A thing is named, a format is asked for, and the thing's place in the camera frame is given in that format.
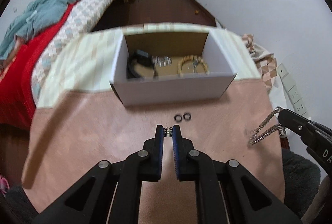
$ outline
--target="bracelet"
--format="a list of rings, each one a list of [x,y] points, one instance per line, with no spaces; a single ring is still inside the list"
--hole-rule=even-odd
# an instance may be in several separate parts
[[[152,60],[152,56],[142,50],[136,50],[127,60],[127,79],[142,78],[142,76],[137,72],[135,72],[134,70],[133,67],[134,59],[137,61],[137,64],[152,68],[153,77],[158,76],[158,73],[156,71],[156,66]]]
[[[188,61],[193,61],[193,65],[195,65],[195,67],[196,67],[198,64],[202,64],[205,73],[208,73],[208,72],[209,72],[208,65],[207,65],[206,62],[202,59],[201,56],[190,55],[190,56],[185,56],[183,59],[181,59],[181,60],[179,61],[179,64],[178,64],[178,74],[182,74],[182,66],[183,66],[184,63],[186,63],[186,62],[188,62]]]

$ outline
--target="checkered bedsheet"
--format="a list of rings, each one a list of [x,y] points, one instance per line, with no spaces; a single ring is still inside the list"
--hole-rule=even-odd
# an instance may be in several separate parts
[[[81,0],[73,7],[67,21],[45,48],[32,72],[31,91],[35,103],[37,103],[40,89],[49,74],[51,65],[62,49],[80,33],[91,31],[112,1]]]

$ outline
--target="metal chain necklace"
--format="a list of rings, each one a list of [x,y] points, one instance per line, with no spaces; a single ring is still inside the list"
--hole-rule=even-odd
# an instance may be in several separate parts
[[[263,132],[261,135],[258,135],[259,131],[266,126],[266,124],[273,118],[275,114],[280,113],[283,110],[282,107],[278,106],[276,107],[272,113],[270,113],[264,121],[258,126],[258,128],[254,129],[252,131],[253,135],[251,136],[249,143],[254,145],[257,144],[258,142],[264,140],[266,137],[274,133],[275,131],[279,131],[279,135],[285,135],[286,130],[285,127],[280,125],[280,124],[275,124],[272,127],[270,127],[268,130]]]
[[[152,61],[156,66],[159,66],[159,67],[167,67],[167,66],[172,65],[172,58],[170,58],[168,56],[164,56],[164,57],[154,56],[154,57],[152,57]]]

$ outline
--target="brown floor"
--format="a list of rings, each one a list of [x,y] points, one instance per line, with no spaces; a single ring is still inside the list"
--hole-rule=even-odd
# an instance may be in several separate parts
[[[179,22],[215,27],[215,20],[193,0],[114,1],[93,31],[144,23]]]
[[[21,184],[28,145],[28,131],[0,124],[0,174],[8,180],[10,185]]]

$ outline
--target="metal pivot screw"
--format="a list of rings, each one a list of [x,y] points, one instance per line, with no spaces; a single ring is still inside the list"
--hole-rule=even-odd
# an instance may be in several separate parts
[[[230,167],[237,167],[237,166],[239,166],[239,162],[237,161],[237,160],[235,160],[235,159],[231,159],[229,162],[228,162],[228,165],[230,166]]]
[[[191,155],[192,157],[197,157],[199,154],[200,152],[195,149],[189,151],[189,155]]]
[[[107,161],[107,160],[102,160],[102,161],[100,161],[100,162],[98,163],[99,168],[102,168],[102,169],[108,167],[108,165],[109,165],[109,164],[108,164],[108,161]]]
[[[149,153],[146,150],[141,150],[137,153],[140,157],[146,157]]]

